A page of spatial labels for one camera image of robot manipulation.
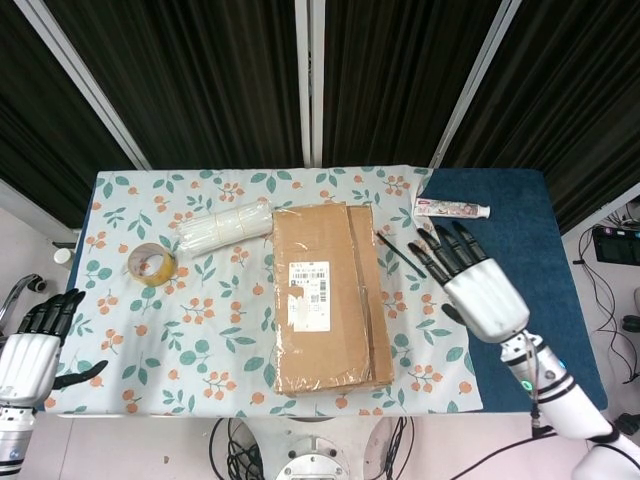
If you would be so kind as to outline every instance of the black pen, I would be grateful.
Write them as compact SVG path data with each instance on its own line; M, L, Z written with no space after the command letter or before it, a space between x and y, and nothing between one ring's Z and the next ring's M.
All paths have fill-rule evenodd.
M382 242L391 249L391 251L393 251L394 253L396 253L396 255L398 255L400 258L402 258L405 262L407 262L407 264L413 268L416 273L418 274L418 276L420 278L427 278L427 276L422 272L422 270L420 270L418 267L415 266L415 264L409 260L406 255L404 255L400 250L398 250L396 248L396 246L391 243L389 240L387 240L386 238L384 238L384 235L382 235L380 232L376 232L376 235L378 236L378 238L380 240L382 240Z

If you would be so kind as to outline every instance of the tape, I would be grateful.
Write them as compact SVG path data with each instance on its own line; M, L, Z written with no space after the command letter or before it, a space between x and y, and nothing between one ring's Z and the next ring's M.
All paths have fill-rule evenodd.
M139 282L157 287L173 276L176 261L173 255L157 243L143 243L129 255L127 268Z

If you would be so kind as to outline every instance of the black curtain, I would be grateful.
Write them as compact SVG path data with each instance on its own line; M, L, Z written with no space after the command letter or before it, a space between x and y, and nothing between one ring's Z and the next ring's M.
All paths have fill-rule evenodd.
M46 0L153 168L302 166L282 0Z
M133 167L18 7L0 16L0 177L81 227L96 173Z
M328 0L323 164L428 164L499 4Z
M640 182L640 8L525 1L442 166L544 172L567 231Z

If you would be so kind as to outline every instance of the floral tablecloth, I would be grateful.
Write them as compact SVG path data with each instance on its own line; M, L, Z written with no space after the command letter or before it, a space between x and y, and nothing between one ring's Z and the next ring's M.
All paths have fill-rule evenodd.
M289 398L275 378L273 252L254 238L195 259L175 234L188 219L268 199L273 206L370 204L374 223L404 248L411 207L431 171L409 166L296 170L101 172L76 258L78 308L59 373L109 365L53 392L56 413L213 416L420 415L482 408L468 337L444 315L446 296L378 245L396 380L380 391ZM129 252L156 242L177 255L168 283L145 287Z

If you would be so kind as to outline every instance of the white cable bundle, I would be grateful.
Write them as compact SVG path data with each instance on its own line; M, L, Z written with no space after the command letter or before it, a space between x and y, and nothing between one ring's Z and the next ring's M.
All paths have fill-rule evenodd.
M255 202L206 217L194 218L178 227L180 249L192 257L273 230L271 207Z

